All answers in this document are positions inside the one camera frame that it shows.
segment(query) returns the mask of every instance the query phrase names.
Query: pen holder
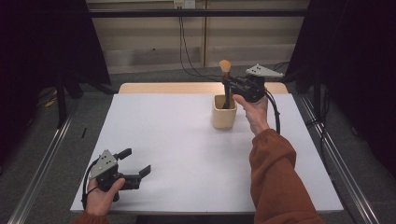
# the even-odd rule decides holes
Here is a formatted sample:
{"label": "pen holder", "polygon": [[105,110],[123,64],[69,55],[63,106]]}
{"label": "pen holder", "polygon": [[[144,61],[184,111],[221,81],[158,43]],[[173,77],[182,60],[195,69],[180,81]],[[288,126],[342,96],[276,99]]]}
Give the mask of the pen holder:
{"label": "pen holder", "polygon": [[212,125],[217,129],[231,129],[235,122],[236,103],[230,99],[230,108],[223,109],[225,95],[215,95],[212,103]]}

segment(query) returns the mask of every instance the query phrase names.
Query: sleeve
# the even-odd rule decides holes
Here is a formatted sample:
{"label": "sleeve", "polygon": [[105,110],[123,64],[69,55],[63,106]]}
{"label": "sleeve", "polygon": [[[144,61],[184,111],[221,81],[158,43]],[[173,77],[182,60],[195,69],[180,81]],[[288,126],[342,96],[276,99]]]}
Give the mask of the sleeve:
{"label": "sleeve", "polygon": [[294,171],[296,152],[289,141],[268,129],[256,135],[252,143],[249,161],[254,223],[324,223]]}
{"label": "sleeve", "polygon": [[85,210],[81,214],[79,214],[76,219],[74,219],[70,224],[107,224],[107,216],[94,216],[88,214]]}

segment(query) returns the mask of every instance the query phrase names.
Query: makeup brush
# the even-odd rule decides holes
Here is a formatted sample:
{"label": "makeup brush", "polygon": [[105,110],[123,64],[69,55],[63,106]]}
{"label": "makeup brush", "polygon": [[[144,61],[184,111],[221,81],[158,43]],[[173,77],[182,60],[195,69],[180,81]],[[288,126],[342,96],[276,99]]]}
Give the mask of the makeup brush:
{"label": "makeup brush", "polygon": [[[223,60],[219,63],[224,79],[230,79],[231,63]],[[223,109],[230,109],[230,85],[228,82],[223,82],[225,92],[225,103]]]}

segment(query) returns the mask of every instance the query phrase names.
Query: white board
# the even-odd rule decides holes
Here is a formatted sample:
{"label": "white board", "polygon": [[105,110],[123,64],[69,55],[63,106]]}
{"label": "white board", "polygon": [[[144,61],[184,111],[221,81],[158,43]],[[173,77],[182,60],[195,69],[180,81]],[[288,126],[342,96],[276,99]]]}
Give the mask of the white board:
{"label": "white board", "polygon": [[[105,149],[132,155],[119,172],[134,175],[151,164],[140,189],[120,191],[111,211],[132,214],[244,214],[250,197],[248,154],[253,133],[239,105],[231,130],[211,126],[212,94],[114,96],[90,164]],[[343,210],[290,94],[275,94],[281,134],[297,151],[296,172],[319,212]],[[268,119],[275,128],[274,112]],[[82,211],[81,187],[71,211]]]}

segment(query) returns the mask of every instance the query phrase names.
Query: beige wall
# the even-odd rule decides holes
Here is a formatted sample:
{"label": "beige wall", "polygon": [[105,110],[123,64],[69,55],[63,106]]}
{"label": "beige wall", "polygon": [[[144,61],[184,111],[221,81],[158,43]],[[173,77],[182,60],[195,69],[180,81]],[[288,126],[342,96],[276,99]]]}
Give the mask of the beige wall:
{"label": "beige wall", "polygon": [[[174,7],[173,1],[162,0],[87,1],[91,9]],[[306,8],[308,2],[196,0],[196,6],[211,9]],[[232,60],[233,64],[288,61],[302,21],[303,18],[183,18],[187,47],[196,67],[216,66],[222,59]],[[181,68],[178,18],[106,18],[93,19],[93,22],[110,73]]]}

